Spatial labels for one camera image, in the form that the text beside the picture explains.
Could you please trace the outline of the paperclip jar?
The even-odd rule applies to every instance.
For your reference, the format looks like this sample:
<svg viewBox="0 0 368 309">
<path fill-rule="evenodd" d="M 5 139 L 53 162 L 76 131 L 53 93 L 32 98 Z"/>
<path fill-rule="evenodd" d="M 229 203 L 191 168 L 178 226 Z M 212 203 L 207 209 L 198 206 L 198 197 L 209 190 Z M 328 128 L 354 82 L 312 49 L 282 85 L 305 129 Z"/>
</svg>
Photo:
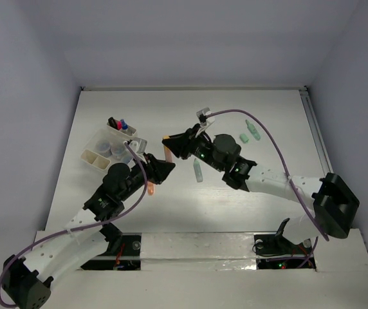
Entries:
<svg viewBox="0 0 368 309">
<path fill-rule="evenodd" d="M 127 149 L 123 143 L 115 143 L 111 145 L 111 154 L 117 160 L 121 160 L 125 156 L 126 151 Z"/>
<path fill-rule="evenodd" d="M 111 144 L 108 140 L 101 139 L 95 144 L 95 151 L 104 158 L 110 157 L 111 154 Z"/>
</svg>

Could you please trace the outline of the green marker cap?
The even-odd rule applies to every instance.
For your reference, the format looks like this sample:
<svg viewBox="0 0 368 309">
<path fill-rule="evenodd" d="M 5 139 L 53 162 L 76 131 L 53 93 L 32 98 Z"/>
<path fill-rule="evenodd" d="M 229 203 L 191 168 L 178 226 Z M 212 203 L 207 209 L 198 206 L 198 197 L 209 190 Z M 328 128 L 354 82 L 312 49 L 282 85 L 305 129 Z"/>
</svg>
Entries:
<svg viewBox="0 0 368 309">
<path fill-rule="evenodd" d="M 244 144 L 247 144 L 247 143 L 249 142 L 249 138 L 248 138 L 244 133 L 240 134 L 240 135 L 239 135 L 239 138 L 240 138 L 240 140 L 241 140 Z"/>
</svg>

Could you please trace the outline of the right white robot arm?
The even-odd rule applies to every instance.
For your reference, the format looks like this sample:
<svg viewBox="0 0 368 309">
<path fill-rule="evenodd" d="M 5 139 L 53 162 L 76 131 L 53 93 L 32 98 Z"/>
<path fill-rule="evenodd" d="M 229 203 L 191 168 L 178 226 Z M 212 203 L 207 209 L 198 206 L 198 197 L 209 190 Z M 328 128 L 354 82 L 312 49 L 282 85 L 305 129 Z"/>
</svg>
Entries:
<svg viewBox="0 0 368 309">
<path fill-rule="evenodd" d="M 227 134 L 209 139 L 188 129 L 163 139 L 162 144 L 183 160 L 195 156 L 222 172 L 222 180 L 235 190 L 259 192 L 299 203 L 304 215 L 285 219 L 274 237 L 275 247 L 289 252 L 305 239 L 348 237 L 360 202 L 335 173 L 321 178 L 289 176 L 285 172 L 247 160 L 241 146 Z"/>
</svg>

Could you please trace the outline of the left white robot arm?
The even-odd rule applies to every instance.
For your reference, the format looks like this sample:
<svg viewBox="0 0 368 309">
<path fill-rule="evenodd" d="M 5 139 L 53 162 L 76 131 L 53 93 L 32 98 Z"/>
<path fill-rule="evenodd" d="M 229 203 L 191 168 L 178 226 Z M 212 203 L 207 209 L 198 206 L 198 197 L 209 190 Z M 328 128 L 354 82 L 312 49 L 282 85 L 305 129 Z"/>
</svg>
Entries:
<svg viewBox="0 0 368 309">
<path fill-rule="evenodd" d="M 122 232 L 113 220 L 123 216 L 124 202 L 147 183 L 161 184 L 175 168 L 152 154 L 136 158 L 135 165 L 112 165 L 102 184 L 64 230 L 36 241 L 12 255 L 3 265 L 0 292 L 6 292 L 18 308 L 40 308 L 59 280 L 95 256 L 117 254 Z"/>
</svg>

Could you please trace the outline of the dark green marker pen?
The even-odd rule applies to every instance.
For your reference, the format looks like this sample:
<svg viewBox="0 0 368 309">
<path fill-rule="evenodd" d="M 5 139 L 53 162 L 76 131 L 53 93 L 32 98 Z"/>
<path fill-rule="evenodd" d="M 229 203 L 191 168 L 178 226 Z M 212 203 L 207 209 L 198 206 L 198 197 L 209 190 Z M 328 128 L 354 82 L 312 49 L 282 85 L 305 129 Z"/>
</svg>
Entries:
<svg viewBox="0 0 368 309">
<path fill-rule="evenodd" d="M 260 141 L 261 135 L 256 129 L 256 127 L 249 120 L 245 120 L 245 122 L 246 122 L 247 129 L 252 134 L 252 136 L 256 139 L 256 141 Z"/>
</svg>

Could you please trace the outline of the pink black highlighter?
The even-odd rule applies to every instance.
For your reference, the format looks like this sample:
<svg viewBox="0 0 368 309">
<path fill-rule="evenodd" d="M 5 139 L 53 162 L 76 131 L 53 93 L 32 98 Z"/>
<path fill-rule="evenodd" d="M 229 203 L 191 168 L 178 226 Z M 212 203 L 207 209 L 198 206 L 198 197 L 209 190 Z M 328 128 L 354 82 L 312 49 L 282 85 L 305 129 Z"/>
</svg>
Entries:
<svg viewBox="0 0 368 309">
<path fill-rule="evenodd" d="M 109 127 L 112 127 L 113 129 L 117 131 L 121 130 L 122 128 L 122 124 L 118 120 L 115 120 L 113 117 L 110 117 L 107 123 Z"/>
</svg>

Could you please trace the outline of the light green highlighter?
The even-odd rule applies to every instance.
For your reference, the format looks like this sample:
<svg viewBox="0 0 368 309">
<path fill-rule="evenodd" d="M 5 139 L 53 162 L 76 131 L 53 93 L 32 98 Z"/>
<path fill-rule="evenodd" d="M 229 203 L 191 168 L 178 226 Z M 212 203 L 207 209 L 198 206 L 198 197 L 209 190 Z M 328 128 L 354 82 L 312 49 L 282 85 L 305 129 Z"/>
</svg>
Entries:
<svg viewBox="0 0 368 309">
<path fill-rule="evenodd" d="M 196 176 L 196 181 L 198 183 L 201 183 L 203 181 L 203 174 L 202 174 L 202 170 L 201 170 L 201 164 L 199 162 L 198 159 L 194 159 L 194 163 L 193 163 L 193 168 L 194 168 L 194 173 Z"/>
</svg>

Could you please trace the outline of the clear blue spray bottle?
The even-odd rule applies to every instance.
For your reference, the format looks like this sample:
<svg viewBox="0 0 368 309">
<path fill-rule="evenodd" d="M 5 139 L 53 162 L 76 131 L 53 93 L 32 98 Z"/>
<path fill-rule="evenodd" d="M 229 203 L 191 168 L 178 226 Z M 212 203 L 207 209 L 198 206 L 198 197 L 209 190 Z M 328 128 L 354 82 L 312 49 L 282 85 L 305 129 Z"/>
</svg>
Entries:
<svg viewBox="0 0 368 309">
<path fill-rule="evenodd" d="M 128 125 L 126 124 L 124 119 L 120 120 L 120 129 L 122 131 L 127 131 L 129 129 Z"/>
</svg>

